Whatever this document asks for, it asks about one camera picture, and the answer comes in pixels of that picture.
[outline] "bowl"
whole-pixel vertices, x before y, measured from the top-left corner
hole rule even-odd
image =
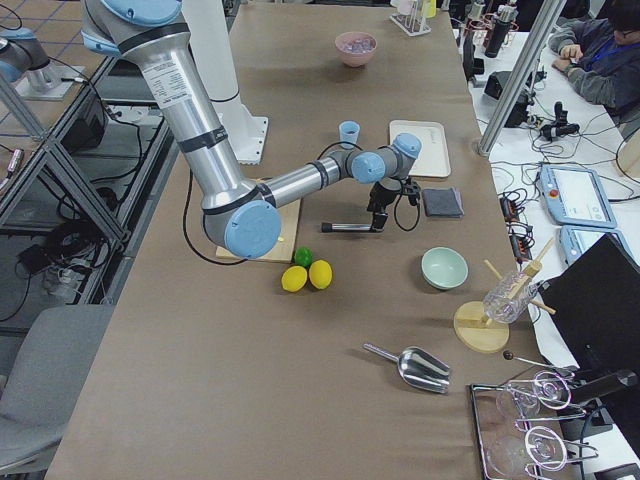
[[[422,256],[422,275],[430,285],[439,290],[459,287],[467,279],[469,267],[455,250],[435,247]]]
[[[365,32],[345,32],[336,37],[336,49],[342,63],[361,67],[371,61],[378,43],[373,35]]]

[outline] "white table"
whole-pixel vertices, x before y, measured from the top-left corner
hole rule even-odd
[[[476,47],[476,57],[482,58],[485,64],[485,73],[477,76],[477,83],[482,84],[474,87],[469,83],[469,91],[473,98],[473,104],[478,119],[480,129],[484,131],[487,122],[490,120],[497,100],[484,94],[484,82],[494,71],[511,70],[526,40],[526,33],[516,33],[512,36],[508,45],[505,46],[497,58],[487,58],[483,55],[482,47]],[[530,115],[553,118],[553,108],[556,101],[561,101],[564,110],[568,111],[568,121],[578,123],[580,132],[586,138],[579,136],[566,136],[555,140],[553,145],[559,145],[564,149],[562,156],[571,158],[558,159],[550,158],[551,163],[561,164],[563,162],[578,162],[588,168],[596,170],[600,175],[606,194],[609,199],[626,198],[629,190],[623,185],[633,189],[634,192],[640,190],[639,185],[621,176],[613,162],[598,163],[612,160],[623,141],[618,129],[613,121],[606,114],[604,107],[587,103],[582,97],[573,91],[567,79],[551,64],[555,54],[547,47],[540,55],[540,68],[547,72],[547,78],[542,83],[536,85],[535,105],[529,108]],[[541,153],[532,150],[532,138],[536,138],[538,132],[529,131],[522,128],[504,128],[498,137],[489,156],[489,161],[494,166],[494,181],[498,193],[525,188],[529,198],[534,196],[534,188],[526,185],[521,176],[521,167],[528,163],[537,163],[544,160]],[[539,139],[536,144],[545,143],[546,140]],[[536,171],[531,167],[531,179],[535,178]],[[613,212],[618,221],[618,229],[622,231],[631,249],[631,254],[640,259],[640,235],[637,234],[640,224],[640,203],[632,201],[627,203],[612,204]],[[532,248],[532,255],[535,257],[550,238],[558,238],[560,226],[556,225],[546,210],[544,201],[532,201],[526,204],[526,209],[522,215],[522,220],[533,226],[533,233],[536,244]],[[564,261],[564,254],[559,243],[556,241],[554,248],[544,257],[543,270],[536,280],[553,278],[560,275],[567,265]],[[558,334],[551,317],[542,312],[542,316],[535,323],[536,336],[541,353],[556,365],[568,365],[575,363],[573,357],[564,345],[564,341]],[[640,459],[629,447],[624,437],[614,425],[613,430],[589,437],[587,441],[599,449],[600,457],[585,462],[585,472],[596,472],[625,463],[637,463]]]

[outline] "metal scoop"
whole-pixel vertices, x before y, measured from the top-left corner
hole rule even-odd
[[[399,356],[395,356],[370,343],[365,343],[363,347],[395,362],[402,379],[412,387],[434,393],[447,393],[451,369],[430,353],[418,347],[408,347]]]

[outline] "lemon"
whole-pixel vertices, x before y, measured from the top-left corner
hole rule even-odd
[[[313,262],[313,253],[307,247],[300,247],[293,255],[293,261],[296,265],[300,265],[304,268],[309,268],[309,265]]]
[[[331,284],[333,271],[331,265],[325,260],[316,260],[309,268],[309,279],[314,287],[324,290]]]
[[[282,274],[281,283],[287,292],[297,292],[307,283],[307,269],[300,265],[287,268]]]

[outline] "pink bowl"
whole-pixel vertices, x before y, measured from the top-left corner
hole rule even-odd
[[[376,39],[365,32],[345,32],[336,37],[336,49],[342,63],[360,67],[369,63],[376,52]]]

